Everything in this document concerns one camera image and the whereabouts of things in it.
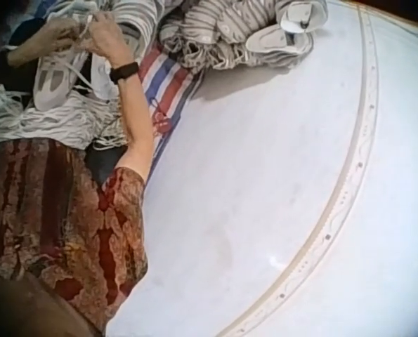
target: finger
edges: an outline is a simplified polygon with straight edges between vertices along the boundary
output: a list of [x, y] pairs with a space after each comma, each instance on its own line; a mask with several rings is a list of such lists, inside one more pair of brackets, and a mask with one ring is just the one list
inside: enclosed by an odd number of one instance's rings
[[78, 49], [82, 51], [88, 51], [89, 53], [98, 54], [98, 48], [95, 46], [93, 40], [91, 39], [82, 40], [78, 45]]
[[109, 20], [109, 21], [113, 20], [113, 13], [111, 12], [104, 12], [104, 16], [106, 20]]
[[93, 19], [95, 21], [101, 22], [101, 21], [105, 21], [105, 14], [104, 12], [96, 12], [93, 14]]
[[64, 51], [65, 49], [69, 49], [74, 43], [74, 39], [64, 38], [56, 40], [54, 43], [54, 50], [55, 51]]

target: person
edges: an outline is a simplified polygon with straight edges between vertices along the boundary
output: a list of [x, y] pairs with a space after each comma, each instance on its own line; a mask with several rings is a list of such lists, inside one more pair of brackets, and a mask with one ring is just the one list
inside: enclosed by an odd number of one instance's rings
[[[49, 20], [3, 54], [3, 77], [69, 48], [78, 31], [73, 20]], [[114, 70], [136, 65], [110, 13], [95, 13], [89, 34], [81, 47]], [[142, 203], [152, 122], [137, 74], [117, 85], [129, 144], [102, 187], [81, 150], [46, 138], [0, 143], [0, 336], [101, 336], [147, 271]]]

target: striped fabric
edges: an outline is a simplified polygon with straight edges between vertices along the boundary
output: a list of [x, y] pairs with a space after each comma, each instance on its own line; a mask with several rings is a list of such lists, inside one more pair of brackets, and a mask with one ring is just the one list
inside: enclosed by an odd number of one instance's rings
[[199, 88], [203, 73], [192, 74], [154, 47], [143, 59], [138, 74], [154, 126], [154, 166], [181, 118], [182, 109]]
[[[44, 15], [50, 6], [51, 0], [43, 0], [37, 7], [37, 15]], [[199, 88], [203, 74], [193, 74], [185, 70], [166, 53], [153, 46], [141, 63], [139, 75], [150, 105], [155, 128], [155, 161], [153, 163], [155, 165], [181, 117], [182, 109]], [[57, 125], [50, 125], [50, 128], [54, 130], [52, 133], [52, 131], [46, 130], [44, 121], [32, 118], [31, 111], [23, 111], [18, 97], [20, 94], [22, 93], [6, 92], [0, 86], [0, 119], [4, 119], [4, 121], [0, 120], [0, 142], [42, 136], [81, 150], [87, 148], [92, 141], [97, 150], [126, 144], [119, 118], [120, 111], [117, 109], [116, 103], [105, 107], [94, 107], [93, 104], [87, 104], [92, 99], [79, 98], [76, 93], [73, 95], [73, 99], [85, 102], [80, 104], [82, 107], [73, 105], [74, 114], [93, 117], [83, 118], [82, 120], [88, 123], [77, 126], [72, 121], [64, 122], [64, 119], [69, 119], [67, 116], [70, 115], [67, 110], [64, 110], [56, 118]], [[41, 118], [50, 116], [51, 114], [48, 116], [41, 114]], [[79, 132], [72, 132], [76, 127], [79, 128]], [[35, 132], [27, 132], [27, 129], [35, 130]]]

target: striped cloth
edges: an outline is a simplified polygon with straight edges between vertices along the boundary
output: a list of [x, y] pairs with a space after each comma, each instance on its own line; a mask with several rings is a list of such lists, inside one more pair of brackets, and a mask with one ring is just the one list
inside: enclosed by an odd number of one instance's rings
[[143, 59], [138, 73], [142, 80], [155, 132], [154, 163], [163, 152], [182, 109], [200, 87], [203, 73], [192, 74], [166, 53], [154, 47]]

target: black smartwatch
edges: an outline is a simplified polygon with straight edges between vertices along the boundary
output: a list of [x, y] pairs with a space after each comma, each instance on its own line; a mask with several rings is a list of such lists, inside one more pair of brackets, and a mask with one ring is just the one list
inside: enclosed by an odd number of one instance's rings
[[120, 79], [128, 79], [132, 75], [135, 75], [138, 73], [138, 63], [132, 62], [127, 65], [122, 65], [121, 67], [117, 69], [111, 69], [110, 70], [110, 79], [113, 83], [118, 84], [118, 81]]

